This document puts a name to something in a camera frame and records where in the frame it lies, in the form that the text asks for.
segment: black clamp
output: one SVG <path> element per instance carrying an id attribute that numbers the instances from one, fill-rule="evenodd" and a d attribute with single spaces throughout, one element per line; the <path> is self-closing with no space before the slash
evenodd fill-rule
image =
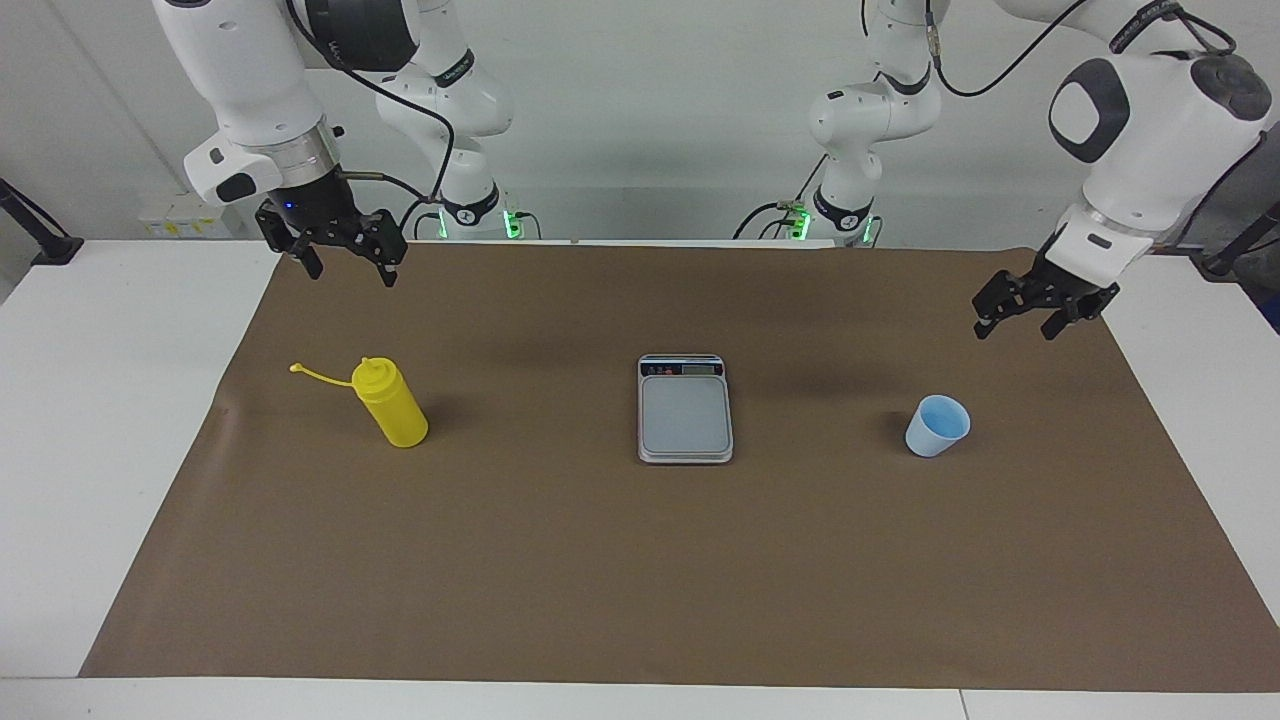
<path id="1" fill-rule="evenodd" d="M 49 229 L 45 223 L 32 214 L 32 209 L 58 228 L 58 232 L 61 234 L 55 234 L 54 231 Z M 49 213 L 23 195 L 20 190 L 5 182 L 4 178 L 0 178 L 0 210 L 8 213 L 40 245 L 40 255 L 36 255 L 31 261 L 32 265 L 65 265 L 84 246 L 83 237 L 67 234 L 63 227 Z"/>
<path id="2" fill-rule="evenodd" d="M 319 279 L 324 263 L 314 245 L 346 247 L 378 268 L 383 284 L 396 284 L 396 269 L 404 259 L 408 243 L 401 233 L 389 210 L 378 210 L 372 215 L 352 215 L 330 220 L 326 225 L 305 228 L 297 237 L 289 232 L 284 218 L 271 200 L 262 201 L 255 213 L 259 229 L 266 238 L 266 245 L 275 252 L 283 252 L 297 260 L 311 279 Z"/>
<path id="3" fill-rule="evenodd" d="M 973 309 L 978 311 L 973 332 L 978 340 L 987 340 L 1001 320 L 1032 310 L 1053 310 L 1041 325 L 1044 340 L 1053 340 L 1073 323 L 1101 316 L 1120 293 L 1119 284 L 1100 288 L 1050 263 L 1044 252 L 1056 238 L 1036 255 L 1025 275 L 1000 270 L 973 297 Z"/>

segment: digital kitchen scale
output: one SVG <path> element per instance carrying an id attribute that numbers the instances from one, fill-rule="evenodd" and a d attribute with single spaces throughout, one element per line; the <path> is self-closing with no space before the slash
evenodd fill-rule
<path id="1" fill-rule="evenodd" d="M 636 378 L 641 460 L 716 465 L 733 457 L 728 382 L 718 355 L 645 355 Z"/>

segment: white table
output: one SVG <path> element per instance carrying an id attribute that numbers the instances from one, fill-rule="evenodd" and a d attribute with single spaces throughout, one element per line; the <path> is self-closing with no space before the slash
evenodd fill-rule
<path id="1" fill-rule="evenodd" d="M 261 242 L 91 242 L 0 305 L 0 717 L 1280 717 L 1280 694 L 74 679 L 275 260 Z M 1106 320 L 1280 618 L 1280 338 L 1183 259 L 1121 284 Z"/>

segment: green indicator light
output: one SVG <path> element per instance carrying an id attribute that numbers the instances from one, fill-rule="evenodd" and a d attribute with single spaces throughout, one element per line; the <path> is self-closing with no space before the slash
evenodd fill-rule
<path id="1" fill-rule="evenodd" d="M 879 229 L 882 220 L 877 215 L 872 215 L 867 219 L 867 228 L 863 229 L 863 245 L 876 245 L 879 240 Z"/>
<path id="2" fill-rule="evenodd" d="M 520 218 L 517 218 L 509 210 L 503 210 L 502 211 L 502 217 L 507 222 L 507 237 L 508 238 L 516 240 L 520 236 L 525 234 L 525 228 L 521 227 Z"/>
<path id="3" fill-rule="evenodd" d="M 804 240 L 809 237 L 809 225 L 813 223 L 813 217 L 806 210 L 797 210 L 800 218 L 791 220 L 791 240 Z"/>

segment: black cable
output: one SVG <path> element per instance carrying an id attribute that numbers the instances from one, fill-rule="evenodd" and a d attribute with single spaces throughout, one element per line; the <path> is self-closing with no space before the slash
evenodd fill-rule
<path id="1" fill-rule="evenodd" d="M 1251 147 L 1249 151 L 1245 152 L 1244 155 L 1240 155 L 1240 159 L 1236 160 L 1230 168 L 1228 168 L 1226 172 L 1222 173 L 1222 177 L 1217 178 L 1217 181 L 1213 182 L 1213 184 L 1208 188 L 1208 192 L 1204 193 L 1204 197 L 1201 197 L 1201 201 L 1196 204 L 1196 209 L 1192 210 L 1192 214 L 1187 217 L 1187 223 L 1183 224 L 1183 231 L 1178 233 L 1178 240 L 1174 241 L 1174 247 L 1178 247 L 1179 245 L 1183 243 L 1184 240 L 1187 240 L 1187 233 L 1190 232 L 1192 225 L 1199 218 L 1201 210 L 1203 210 L 1204 205 L 1207 205 L 1210 199 L 1213 197 L 1213 195 L 1217 192 L 1217 188 L 1221 187 L 1224 182 L 1226 182 L 1226 178 L 1231 177 L 1235 173 L 1236 168 L 1239 168 L 1240 165 L 1244 164 L 1245 160 L 1252 158 L 1254 152 L 1257 152 L 1263 145 L 1266 145 L 1266 142 L 1267 142 L 1267 133 L 1266 131 L 1262 131 L 1258 133 L 1258 141 L 1253 145 L 1253 147 Z"/>
<path id="2" fill-rule="evenodd" d="M 366 78 L 356 74 L 351 68 L 347 67 L 346 63 L 343 63 L 338 58 L 333 56 L 326 47 L 323 47 L 320 45 L 320 42 L 315 38 L 314 35 L 311 35 L 310 32 L 307 32 L 307 28 L 306 28 L 306 26 L 302 24 L 302 18 L 298 17 L 298 10 L 297 10 L 297 8 L 293 6 L 292 1 L 287 1 L 284 4 L 284 6 L 289 10 L 289 18 L 293 19 L 293 26 L 296 28 L 298 28 L 298 32 L 307 41 L 307 44 L 311 45 L 311 47 L 315 47 L 316 53 L 319 53 L 320 56 L 324 58 L 325 63 L 329 63 L 330 68 L 333 68 L 333 69 L 335 69 L 335 70 L 346 74 L 351 79 L 358 82 L 360 85 L 367 87 L 369 90 L 372 90 L 378 95 L 381 95 L 383 97 L 387 97 L 388 100 L 399 102 L 401 105 L 403 105 L 403 106 L 406 106 L 406 108 L 408 108 L 411 110 L 417 110 L 419 113 L 421 113 L 421 114 L 424 114 L 424 115 L 426 115 L 426 117 L 436 120 L 442 126 L 444 126 L 444 129 L 448 133 L 449 140 L 448 140 L 448 143 L 447 143 L 447 146 L 444 149 L 444 158 L 440 160 L 440 172 L 436 173 L 436 176 L 435 176 L 435 186 L 431 187 L 431 195 L 428 196 L 428 197 L 430 197 L 431 202 L 439 202 L 439 200 L 440 200 L 440 186 L 444 183 L 444 172 L 448 170 L 448 168 L 449 168 L 449 158 L 453 155 L 453 141 L 454 141 L 456 135 L 457 135 L 454 132 L 454 129 L 453 129 L 453 123 L 451 123 L 449 119 L 445 118 L 444 115 L 442 115 L 442 114 L 439 114 L 439 113 L 436 113 L 434 110 L 428 110 L 426 108 L 419 105 L 417 102 L 412 102 L 410 100 L 404 100 L 399 95 L 396 95 L 394 92 L 384 90 L 378 83 L 371 82 L 371 81 L 369 81 L 369 79 L 366 79 Z"/>
<path id="3" fill-rule="evenodd" d="M 411 205 L 408 206 L 408 210 L 404 210 L 404 214 L 403 214 L 403 215 L 401 215 L 401 222 L 399 222 L 399 225 L 398 225 L 398 227 L 399 227 L 399 229 L 401 229 L 401 233 L 403 233 L 403 232 L 404 232 L 404 227 L 406 227 L 406 225 L 408 225 L 408 219 L 410 219 L 410 217 L 412 217 L 412 215 L 413 215 L 413 210 L 417 210 L 417 209 L 419 209 L 419 208 L 421 208 L 422 205 L 430 205 L 430 204 L 431 204 L 431 201 L 430 201 L 430 200 L 428 200 L 426 197 L 419 197 L 417 200 L 415 200 L 415 201 L 413 201 L 413 202 L 412 202 L 412 204 L 411 204 Z"/>
<path id="4" fill-rule="evenodd" d="M 742 231 L 746 229 L 746 225 L 750 224 L 750 222 L 754 220 L 756 217 L 759 217 L 760 213 L 767 213 L 769 210 L 781 210 L 781 208 L 778 208 L 777 202 L 765 202 L 764 205 L 760 205 L 755 210 L 751 210 L 751 214 L 749 214 L 746 219 L 742 220 L 742 224 L 737 225 L 737 229 L 733 231 L 733 240 L 740 240 L 742 237 Z"/>
<path id="5" fill-rule="evenodd" d="M 50 215 L 49 213 L 46 213 L 45 209 L 41 208 L 35 200 L 27 197 L 26 195 L 22 193 L 20 190 L 18 190 L 17 187 L 14 187 L 14 186 L 12 186 L 9 183 L 5 183 L 5 186 L 9 187 L 9 192 L 12 192 L 14 195 L 14 197 L 17 197 L 18 200 L 22 200 L 23 205 L 26 205 L 33 213 L 36 213 L 37 215 L 40 215 L 41 218 L 44 218 L 45 222 L 47 222 L 49 224 L 54 225 L 54 228 L 56 228 L 58 232 L 63 233 L 63 237 L 70 237 L 72 236 L 72 233 L 67 232 L 67 229 L 63 228 L 61 223 L 59 223 L 58 220 L 55 220 L 54 217 Z"/>
<path id="6" fill-rule="evenodd" d="M 417 227 L 421 225 L 422 220 L 425 220 L 428 218 L 431 218 L 433 220 L 439 220 L 440 219 L 440 214 L 439 213 L 422 213 L 421 215 L 419 215 L 417 219 L 413 220 L 413 240 L 419 240 L 419 237 L 417 237 Z"/>
<path id="7" fill-rule="evenodd" d="M 1206 53 L 1213 55 L 1230 55 L 1235 53 L 1236 49 L 1239 47 L 1235 44 L 1235 38 L 1228 35 L 1225 29 L 1210 23 L 1208 20 L 1198 15 L 1193 15 L 1187 10 L 1179 10 L 1178 19 L 1181 20 L 1183 26 L 1185 26 L 1187 29 L 1196 37 L 1196 41 L 1204 46 Z M 1204 36 L 1201 35 L 1198 29 L 1196 29 L 1196 26 L 1199 26 L 1216 35 L 1219 40 L 1226 44 L 1226 47 L 1215 47 L 1213 45 L 1211 45 L 1207 40 L 1204 40 Z"/>
<path id="8" fill-rule="evenodd" d="M 1266 250 L 1267 247 L 1271 247 L 1272 245 L 1275 245 L 1277 242 L 1280 242 L 1280 237 L 1268 240 L 1268 241 L 1266 241 L 1262 245 L 1258 245 L 1256 247 L 1251 247 L 1251 249 L 1245 250 L 1244 252 L 1240 252 L 1240 255 L 1238 255 L 1238 256 L 1243 258 L 1243 256 L 1248 255 L 1249 252 L 1257 252 L 1258 250 Z"/>
<path id="9" fill-rule="evenodd" d="M 809 173 L 809 177 L 805 178 L 804 184 L 800 186 L 800 192 L 797 192 L 795 197 L 796 200 L 804 197 L 804 191 L 809 190 L 809 183 L 813 182 L 813 178 L 818 177 L 818 170 L 822 169 L 822 164 L 827 161 L 827 158 L 831 158 L 831 155 L 827 155 L 826 152 L 823 152 L 822 158 L 818 158 L 818 164 L 813 167 L 813 172 Z"/>
<path id="10" fill-rule="evenodd" d="M 538 240 L 543 238 L 543 223 L 538 220 L 538 215 L 535 215 L 532 213 L 516 213 L 516 217 L 517 218 L 532 218 L 534 219 L 534 227 L 538 228 Z"/>
<path id="11" fill-rule="evenodd" d="M 804 181 L 804 184 L 803 184 L 803 186 L 800 186 L 800 192 L 797 192 L 797 193 L 796 193 L 796 196 L 795 196 L 795 201 L 796 201 L 796 202 L 799 202 L 799 201 L 800 201 L 800 199 L 803 199 L 803 197 L 804 197 L 804 192 L 805 192 L 806 190 L 809 190 L 809 183 L 812 183 L 812 182 L 813 182 L 813 178 L 818 177 L 818 170 L 820 170 L 820 169 L 822 169 L 822 164 L 823 164 L 823 163 L 826 163 L 828 158 L 831 158 L 831 155 L 827 155 L 826 152 L 823 152 L 823 154 L 822 154 L 822 158 L 818 158 L 818 164 L 813 167 L 813 172 L 810 172 L 810 173 L 809 173 L 809 177 L 808 177 L 808 178 L 805 178 L 805 181 Z M 787 219 L 787 215 L 782 215 L 782 218 L 781 218 L 781 219 L 786 220 L 786 219 Z M 773 240 L 777 240 L 777 238 L 778 238 L 778 233 L 780 233 L 780 232 L 782 232 L 782 228 L 781 228 L 781 227 L 778 227 L 778 229 L 773 231 Z"/>
<path id="12" fill-rule="evenodd" d="M 411 186 L 410 183 L 397 177 L 388 176 L 387 173 L 343 172 L 342 177 L 347 179 L 358 179 L 358 181 L 389 182 L 396 187 L 404 190 L 406 192 L 412 195 L 416 200 L 426 201 L 428 197 L 426 195 L 422 195 L 421 190 Z"/>
<path id="13" fill-rule="evenodd" d="M 781 220 L 773 220 L 772 223 L 764 225 L 764 229 L 760 231 L 760 236 L 756 237 L 755 240 L 764 240 L 764 233 L 769 232 L 769 228 L 773 228 L 773 227 L 778 228 L 778 229 L 773 231 L 773 238 L 777 240 L 778 238 L 778 232 L 782 231 L 782 228 L 786 227 L 787 224 L 788 223 L 787 223 L 786 218 L 783 218 Z"/>
<path id="14" fill-rule="evenodd" d="M 951 85 L 951 81 L 948 81 L 947 76 L 942 72 L 941 47 L 937 47 L 933 51 L 933 68 L 938 72 L 938 79 L 942 82 L 943 87 L 950 90 L 954 95 L 959 95 L 960 97 L 978 97 L 979 95 L 986 95 L 993 87 L 996 87 L 1001 82 L 1005 82 L 1005 78 L 1007 78 L 1015 69 L 1018 69 L 1018 65 L 1021 65 L 1023 60 L 1025 60 L 1037 47 L 1039 47 L 1039 44 L 1044 42 L 1044 38 L 1048 37 L 1050 33 L 1057 29 L 1060 24 L 1066 22 L 1066 18 L 1069 18 L 1071 13 L 1074 13 L 1080 5 L 1084 5 L 1089 0 L 1075 0 L 1075 3 L 1071 3 L 1071 5 L 1066 10 L 1062 10 L 1062 14 L 1055 18 L 1053 22 L 1051 22 L 1048 27 L 1046 27 L 1044 31 L 1039 33 L 1039 37 L 1037 37 L 1030 45 L 1028 45 L 1027 49 L 1023 50 L 1023 53 L 1007 68 L 1005 68 L 1005 72 L 996 76 L 996 79 L 987 83 L 987 86 L 983 87 L 982 90 L 973 90 L 973 91 L 957 90 L 955 86 Z M 924 0 L 924 24 L 928 26 L 933 33 L 937 33 L 938 24 L 933 19 L 933 0 Z"/>

